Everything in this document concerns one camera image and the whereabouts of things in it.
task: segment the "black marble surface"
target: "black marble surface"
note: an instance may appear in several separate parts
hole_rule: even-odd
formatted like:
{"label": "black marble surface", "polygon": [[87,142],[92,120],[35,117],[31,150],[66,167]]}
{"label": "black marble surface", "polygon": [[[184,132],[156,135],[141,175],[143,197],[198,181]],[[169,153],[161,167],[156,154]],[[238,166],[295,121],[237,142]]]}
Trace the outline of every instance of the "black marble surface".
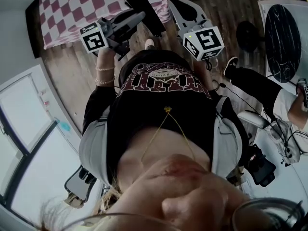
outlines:
{"label": "black marble surface", "polygon": [[265,44],[271,73],[279,82],[288,82],[299,66],[301,38],[293,16],[282,5],[273,5],[269,10]]}

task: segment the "shoe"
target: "shoe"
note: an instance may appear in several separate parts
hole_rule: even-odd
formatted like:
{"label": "shoe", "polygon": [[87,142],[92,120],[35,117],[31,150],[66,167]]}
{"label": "shoe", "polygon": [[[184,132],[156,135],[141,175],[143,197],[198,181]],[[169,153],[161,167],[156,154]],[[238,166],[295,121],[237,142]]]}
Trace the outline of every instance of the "shoe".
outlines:
{"label": "shoe", "polygon": [[230,60],[228,60],[227,66],[226,66],[225,70],[223,71],[223,74],[226,78],[231,79],[232,71],[234,69],[236,69],[238,62],[239,62],[239,59],[236,56],[234,56],[234,57],[230,58]]}
{"label": "shoe", "polygon": [[154,50],[155,49],[155,44],[154,41],[152,39],[147,39],[145,44],[144,44],[144,48],[146,50]]}

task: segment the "floor plank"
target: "floor plank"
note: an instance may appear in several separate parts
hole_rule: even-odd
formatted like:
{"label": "floor plank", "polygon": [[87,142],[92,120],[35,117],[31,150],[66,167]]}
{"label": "floor plank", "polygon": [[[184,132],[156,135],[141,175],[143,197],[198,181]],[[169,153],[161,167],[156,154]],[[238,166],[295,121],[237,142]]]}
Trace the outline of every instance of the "floor plank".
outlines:
{"label": "floor plank", "polygon": [[[237,25],[244,20],[253,23],[260,35],[263,35],[263,24],[257,4],[258,0],[199,0],[195,1],[211,19],[213,25],[218,26],[222,34],[225,50],[218,56],[219,65],[212,70],[212,78],[219,83],[225,83],[231,90],[249,102],[254,108],[261,111],[261,105],[254,98],[246,95],[241,90],[233,87],[223,77],[223,69],[227,60],[232,56],[240,57],[240,66],[254,69],[261,74],[265,73],[265,47],[261,43],[254,53],[242,51],[236,41]],[[176,34],[177,27],[170,21],[165,24],[166,32],[161,38],[155,41],[161,49],[171,50],[184,57],[191,64],[192,59],[189,53],[179,44]],[[87,54],[80,42],[69,45],[57,46],[52,49],[43,49],[41,34],[38,32],[38,42],[41,45],[40,55],[47,67],[52,82],[79,129],[82,129],[84,109],[89,95],[95,88],[93,77],[95,76],[95,56]],[[130,39],[131,52],[121,61],[116,63],[116,75],[120,68],[134,54],[143,50],[147,38],[153,37],[149,30],[143,25],[138,25],[137,33]],[[219,89],[221,95],[228,95],[231,98],[235,112],[249,109],[248,105],[242,102],[236,95],[227,89]],[[254,135],[256,129],[245,124],[247,132]]]}

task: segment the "white marker cube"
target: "white marker cube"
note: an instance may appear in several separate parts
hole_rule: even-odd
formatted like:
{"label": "white marker cube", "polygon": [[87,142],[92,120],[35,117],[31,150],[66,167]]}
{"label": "white marker cube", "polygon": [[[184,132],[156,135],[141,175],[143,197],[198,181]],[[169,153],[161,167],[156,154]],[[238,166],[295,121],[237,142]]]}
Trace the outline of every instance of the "white marker cube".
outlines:
{"label": "white marker cube", "polygon": [[217,56],[225,48],[217,26],[185,33],[183,46],[198,61]]}
{"label": "white marker cube", "polygon": [[82,28],[80,34],[83,46],[88,53],[108,47],[101,25],[97,22]]}

